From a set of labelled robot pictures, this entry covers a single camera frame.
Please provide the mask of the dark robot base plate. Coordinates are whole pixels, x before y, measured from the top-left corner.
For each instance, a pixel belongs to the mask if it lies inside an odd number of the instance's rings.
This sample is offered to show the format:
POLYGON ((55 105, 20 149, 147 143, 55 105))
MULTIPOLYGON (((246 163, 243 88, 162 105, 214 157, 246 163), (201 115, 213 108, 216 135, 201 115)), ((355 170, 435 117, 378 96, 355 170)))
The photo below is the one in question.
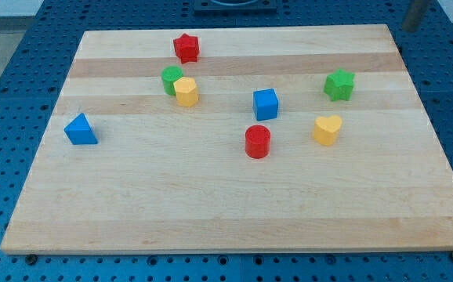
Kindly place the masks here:
POLYGON ((275 12, 277 0, 193 0, 199 13, 275 12))

